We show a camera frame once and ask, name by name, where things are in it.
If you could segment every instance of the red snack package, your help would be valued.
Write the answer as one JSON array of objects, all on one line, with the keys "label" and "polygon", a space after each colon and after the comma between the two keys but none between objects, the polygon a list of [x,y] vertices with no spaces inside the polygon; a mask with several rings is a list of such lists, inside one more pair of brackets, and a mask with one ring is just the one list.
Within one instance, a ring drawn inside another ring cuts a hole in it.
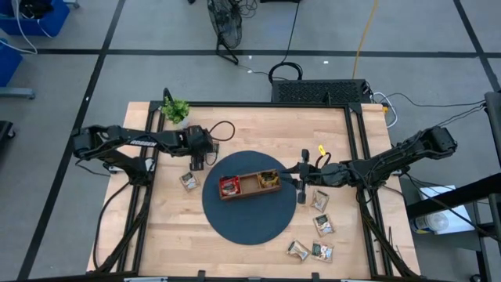
[{"label": "red snack package", "polygon": [[221,195],[232,196],[240,193],[240,183],[238,176],[219,179],[219,190]]}]

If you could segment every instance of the concrete floor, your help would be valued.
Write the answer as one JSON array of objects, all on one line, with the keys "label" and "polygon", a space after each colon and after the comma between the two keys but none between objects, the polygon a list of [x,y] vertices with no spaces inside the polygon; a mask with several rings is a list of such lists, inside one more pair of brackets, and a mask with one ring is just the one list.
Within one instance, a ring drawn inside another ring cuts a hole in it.
[{"label": "concrete floor", "polygon": [[[78,118],[83,118],[77,115],[81,105],[85,109],[88,104],[82,123],[86,126],[121,124],[129,101],[160,99],[163,87],[187,100],[271,99],[266,76],[248,74],[204,52],[212,50],[216,42],[204,0],[194,5],[186,0],[80,3],[81,8],[71,11],[58,37],[30,38],[41,55],[24,56],[9,84],[31,87],[37,98],[0,99],[0,120],[14,122],[18,133],[0,161],[0,280],[14,280],[20,272],[70,130]],[[472,44],[453,0],[380,0],[363,47],[363,51],[376,52],[359,60],[357,78],[368,80],[374,92],[403,92],[416,103],[482,99],[485,92],[499,85],[496,78],[489,81],[488,67],[501,75],[501,2],[460,3],[485,52],[481,56],[475,54],[482,50]],[[355,51],[371,7],[369,0],[304,0],[291,49]],[[287,48],[294,10],[291,3],[260,4],[254,18],[243,20],[243,40],[238,49],[253,55],[241,56],[243,65],[268,71],[283,58],[262,50]],[[116,17],[116,29],[109,32],[114,13],[120,17]],[[107,32],[113,38],[106,43]],[[0,38],[26,47],[22,38],[9,37],[2,31]],[[114,55],[101,54],[100,60],[102,47]],[[126,50],[118,55],[120,49]],[[143,50],[142,54],[126,54],[136,49]],[[290,56],[289,60],[303,67],[304,79],[350,78],[353,55],[328,54]],[[99,79],[92,77],[93,72]],[[278,70],[276,75],[295,78],[288,70]],[[398,96],[391,101],[398,111],[398,123],[390,129],[394,143],[468,109],[414,107]],[[485,113],[473,114],[448,128],[459,143],[457,153],[441,161],[416,163],[412,175],[461,186],[499,171]],[[87,266],[108,179],[76,169],[74,162],[71,159],[67,167],[30,278],[81,274]],[[481,205],[482,214],[488,213],[485,208]],[[430,278],[467,281],[478,271],[474,251],[425,237],[416,236],[415,242],[421,271]],[[495,250],[491,264],[498,266],[497,248],[491,249]],[[500,281],[499,269],[492,269],[497,271],[492,276]]]}]

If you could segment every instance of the round black mat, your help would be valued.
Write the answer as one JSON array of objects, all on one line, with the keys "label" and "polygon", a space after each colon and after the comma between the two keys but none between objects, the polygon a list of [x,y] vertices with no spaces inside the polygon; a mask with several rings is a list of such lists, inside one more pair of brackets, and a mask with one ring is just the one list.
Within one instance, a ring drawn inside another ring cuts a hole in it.
[{"label": "round black mat", "polygon": [[202,203],[212,227],[225,239],[238,244],[262,244],[289,225],[296,210],[296,189],[282,181],[282,189],[243,199],[222,201],[219,178],[266,169],[285,169],[276,159],[254,151],[243,151],[220,160],[205,180]]}]

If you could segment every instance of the black fan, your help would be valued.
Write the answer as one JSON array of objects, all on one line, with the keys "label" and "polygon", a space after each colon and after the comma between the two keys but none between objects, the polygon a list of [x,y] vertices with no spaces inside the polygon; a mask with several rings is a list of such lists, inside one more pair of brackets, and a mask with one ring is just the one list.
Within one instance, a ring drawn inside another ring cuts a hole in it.
[{"label": "black fan", "polygon": [[[235,0],[207,0],[212,27],[218,36],[216,54],[228,61],[238,64],[238,59],[230,49],[237,47],[242,40],[242,16]],[[223,45],[233,59],[224,56],[219,51]]]}]

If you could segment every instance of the green plant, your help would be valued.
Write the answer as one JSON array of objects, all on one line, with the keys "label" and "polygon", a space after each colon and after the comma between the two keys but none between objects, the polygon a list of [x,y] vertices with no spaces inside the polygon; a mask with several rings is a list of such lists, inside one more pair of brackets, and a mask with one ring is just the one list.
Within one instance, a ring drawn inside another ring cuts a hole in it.
[{"label": "green plant", "polygon": [[164,113],[167,119],[172,121],[175,125],[188,116],[189,105],[186,101],[174,99],[174,102],[171,102],[166,98],[164,102],[162,113]]}]

